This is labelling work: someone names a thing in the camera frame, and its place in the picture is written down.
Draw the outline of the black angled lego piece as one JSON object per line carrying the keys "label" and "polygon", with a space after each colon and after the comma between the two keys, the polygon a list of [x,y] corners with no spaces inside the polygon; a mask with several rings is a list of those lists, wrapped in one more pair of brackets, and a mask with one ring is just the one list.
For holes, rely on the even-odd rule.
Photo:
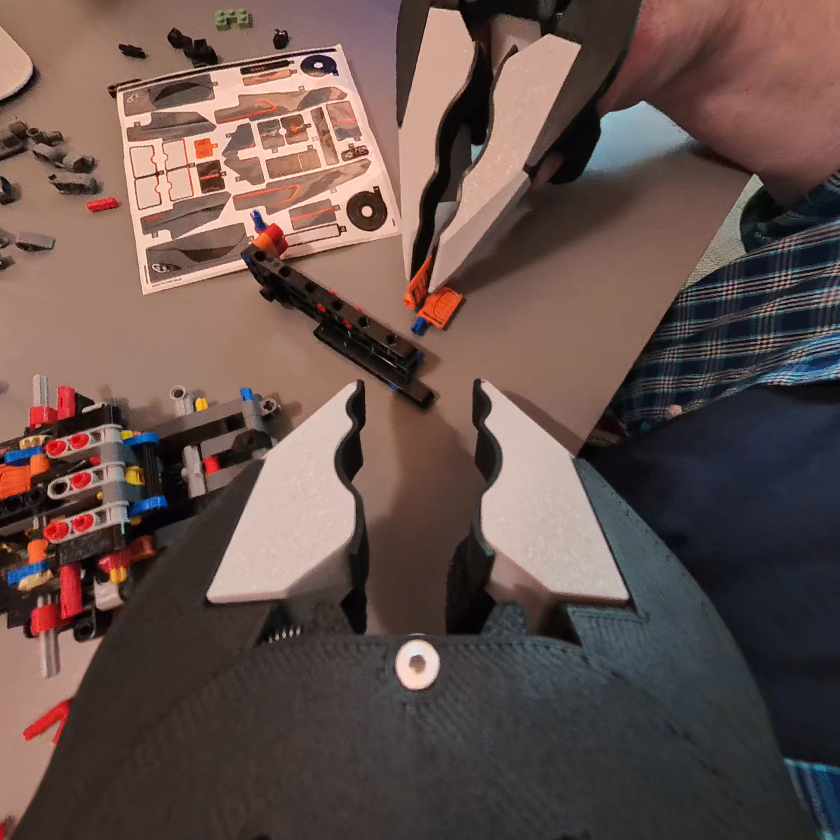
{"label": "black angled lego piece", "polygon": [[218,56],[204,38],[192,38],[180,29],[172,28],[166,39],[168,43],[188,58],[195,67],[211,67],[218,63]]}

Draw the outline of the person's right hand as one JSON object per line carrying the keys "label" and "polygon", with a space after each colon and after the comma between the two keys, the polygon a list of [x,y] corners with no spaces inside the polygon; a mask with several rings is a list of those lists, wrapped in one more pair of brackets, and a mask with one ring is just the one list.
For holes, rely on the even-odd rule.
{"label": "person's right hand", "polygon": [[839,2],[645,1],[601,115],[647,102],[790,205],[839,168]]}

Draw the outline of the person in plaid shirt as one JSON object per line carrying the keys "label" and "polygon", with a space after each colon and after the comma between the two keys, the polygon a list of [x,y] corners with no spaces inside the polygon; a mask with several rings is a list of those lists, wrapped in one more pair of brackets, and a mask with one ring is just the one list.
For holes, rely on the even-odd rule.
{"label": "person in plaid shirt", "polygon": [[[838,243],[806,237],[678,295],[612,400],[617,443],[754,386],[838,383]],[[818,836],[838,838],[838,766],[786,758]]]}

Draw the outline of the multicoloured lego car chassis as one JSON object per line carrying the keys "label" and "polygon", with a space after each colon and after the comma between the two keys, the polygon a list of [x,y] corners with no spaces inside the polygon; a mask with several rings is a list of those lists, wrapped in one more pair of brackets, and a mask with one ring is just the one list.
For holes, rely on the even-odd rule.
{"label": "multicoloured lego car chassis", "polygon": [[208,404],[183,386],[174,416],[132,427],[114,400],[33,378],[21,435],[1,447],[2,616],[60,671],[59,635],[104,635],[137,585],[198,513],[277,443],[275,399],[248,387]]}

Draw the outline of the black lego beam assembly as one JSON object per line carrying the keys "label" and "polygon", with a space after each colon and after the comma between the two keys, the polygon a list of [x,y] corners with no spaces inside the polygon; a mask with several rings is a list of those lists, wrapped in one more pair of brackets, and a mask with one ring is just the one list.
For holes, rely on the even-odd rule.
{"label": "black lego beam assembly", "polygon": [[256,236],[241,256],[259,283],[261,297],[305,314],[317,324],[313,334],[320,342],[416,407],[430,408],[435,393],[417,377],[424,352],[363,309],[292,268],[284,260],[289,245],[282,229],[267,224],[255,209],[250,216]]}

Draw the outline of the person's navy trousers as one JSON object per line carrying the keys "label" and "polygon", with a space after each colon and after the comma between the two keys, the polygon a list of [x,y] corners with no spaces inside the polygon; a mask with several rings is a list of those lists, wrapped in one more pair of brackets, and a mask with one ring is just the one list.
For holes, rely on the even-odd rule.
{"label": "person's navy trousers", "polygon": [[581,456],[729,627],[783,754],[839,761],[839,385],[754,386]]}

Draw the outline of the pile of grey lego pieces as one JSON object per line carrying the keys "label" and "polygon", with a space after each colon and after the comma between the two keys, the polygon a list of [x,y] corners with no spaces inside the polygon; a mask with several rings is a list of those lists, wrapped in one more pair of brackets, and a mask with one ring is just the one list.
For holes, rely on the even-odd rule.
{"label": "pile of grey lego pieces", "polygon": [[[60,195],[95,196],[100,185],[93,174],[96,161],[93,157],[70,151],[64,135],[59,131],[46,131],[26,122],[16,120],[2,126],[1,161],[29,153],[38,161],[48,165],[52,172],[48,182]],[[1,268],[7,269],[14,258],[7,250],[15,247],[25,253],[38,253],[54,249],[56,239],[47,234],[21,231],[12,234],[1,230]]]}

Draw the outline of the person's right forearm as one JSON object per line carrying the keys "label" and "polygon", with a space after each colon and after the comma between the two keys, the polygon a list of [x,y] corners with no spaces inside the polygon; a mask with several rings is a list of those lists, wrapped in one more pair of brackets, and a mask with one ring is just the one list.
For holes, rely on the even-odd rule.
{"label": "person's right forearm", "polygon": [[783,239],[807,235],[808,241],[838,243],[839,172],[789,205],[776,202],[762,186],[745,204],[740,239],[747,254],[777,246]]}

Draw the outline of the lego sticker sheet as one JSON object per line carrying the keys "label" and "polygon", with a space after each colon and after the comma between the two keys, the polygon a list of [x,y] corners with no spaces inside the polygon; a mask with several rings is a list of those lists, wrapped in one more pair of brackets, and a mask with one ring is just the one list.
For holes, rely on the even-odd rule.
{"label": "lego sticker sheet", "polygon": [[287,258],[401,233],[341,44],[173,72],[116,102],[145,296],[243,267],[254,209]]}

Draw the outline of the light grey rounded pad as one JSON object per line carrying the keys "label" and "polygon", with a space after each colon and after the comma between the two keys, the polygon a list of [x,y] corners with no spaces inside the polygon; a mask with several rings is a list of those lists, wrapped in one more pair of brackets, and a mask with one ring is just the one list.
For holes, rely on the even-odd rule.
{"label": "light grey rounded pad", "polygon": [[3,28],[1,40],[1,102],[15,97],[24,90],[35,72],[35,66],[28,53]]}

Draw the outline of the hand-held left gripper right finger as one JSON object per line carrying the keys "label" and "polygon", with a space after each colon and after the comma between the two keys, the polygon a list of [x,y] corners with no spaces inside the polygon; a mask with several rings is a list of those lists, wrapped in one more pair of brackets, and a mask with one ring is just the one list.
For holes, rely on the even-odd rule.
{"label": "hand-held left gripper right finger", "polygon": [[476,465],[486,487],[473,536],[479,588],[517,603],[548,635],[559,608],[630,606],[631,596],[575,458],[487,380],[474,381]]}

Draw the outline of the red lego axle piece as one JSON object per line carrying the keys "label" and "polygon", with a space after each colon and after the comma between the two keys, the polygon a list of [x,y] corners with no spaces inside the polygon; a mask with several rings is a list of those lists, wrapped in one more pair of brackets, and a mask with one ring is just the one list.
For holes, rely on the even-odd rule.
{"label": "red lego axle piece", "polygon": [[48,709],[23,731],[24,741],[30,742],[44,735],[48,730],[54,730],[51,744],[56,746],[67,724],[73,702],[74,698],[69,697]]}

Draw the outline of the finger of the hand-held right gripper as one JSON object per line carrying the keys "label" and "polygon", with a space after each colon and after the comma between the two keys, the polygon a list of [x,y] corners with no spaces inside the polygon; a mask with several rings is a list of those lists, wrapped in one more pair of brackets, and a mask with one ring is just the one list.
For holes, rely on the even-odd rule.
{"label": "finger of the hand-held right gripper", "polygon": [[545,35],[501,64],[491,91],[489,133],[439,237],[429,292],[450,281],[527,191],[528,158],[580,50],[573,41]]}
{"label": "finger of the hand-held right gripper", "polygon": [[396,120],[402,252],[411,280],[454,218],[489,121],[491,72],[463,2],[405,1],[397,19]]}

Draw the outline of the small orange lego assembly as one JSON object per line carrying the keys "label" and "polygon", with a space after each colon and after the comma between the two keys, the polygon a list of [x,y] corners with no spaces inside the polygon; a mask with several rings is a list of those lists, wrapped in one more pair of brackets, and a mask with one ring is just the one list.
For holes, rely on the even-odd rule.
{"label": "small orange lego assembly", "polygon": [[449,286],[429,291],[432,273],[432,256],[426,258],[416,274],[409,281],[403,296],[403,304],[416,312],[412,333],[422,336],[428,327],[446,329],[449,321],[459,309],[464,296]]}

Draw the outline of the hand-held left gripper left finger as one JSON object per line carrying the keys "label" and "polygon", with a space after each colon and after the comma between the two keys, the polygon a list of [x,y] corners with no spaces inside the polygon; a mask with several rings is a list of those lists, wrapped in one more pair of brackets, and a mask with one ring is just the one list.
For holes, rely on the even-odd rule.
{"label": "hand-held left gripper left finger", "polygon": [[365,389],[352,381],[262,458],[206,592],[215,605],[334,600],[367,627],[369,542],[353,480]]}

